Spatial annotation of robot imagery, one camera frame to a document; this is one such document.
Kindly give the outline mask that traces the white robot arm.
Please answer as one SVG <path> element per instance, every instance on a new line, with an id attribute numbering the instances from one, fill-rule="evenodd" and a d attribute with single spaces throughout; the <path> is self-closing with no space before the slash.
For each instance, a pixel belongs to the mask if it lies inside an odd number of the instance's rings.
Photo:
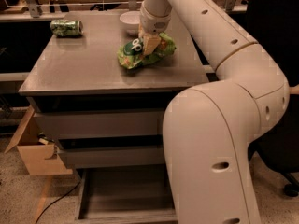
<path id="1" fill-rule="evenodd" d="M 178 224 L 261 224 L 248 146 L 285 113 L 288 81 L 212 0 L 144 0 L 143 29 L 164 30 L 172 12 L 218 78 L 182 91 L 164 113 L 164 155 Z"/>

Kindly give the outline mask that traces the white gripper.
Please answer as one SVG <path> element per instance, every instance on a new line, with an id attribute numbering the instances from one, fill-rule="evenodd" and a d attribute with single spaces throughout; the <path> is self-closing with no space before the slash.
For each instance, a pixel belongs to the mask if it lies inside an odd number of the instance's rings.
<path id="1" fill-rule="evenodd" d="M 166 30 L 171 19 L 171 10 L 171 7 L 167 7 L 150 11 L 150 7 L 145 3 L 142 4 L 140 24 L 143 29 L 139 29 L 138 38 L 143 39 L 143 54 L 145 56 L 150 55 L 160 44 L 161 38 L 158 33 Z"/>

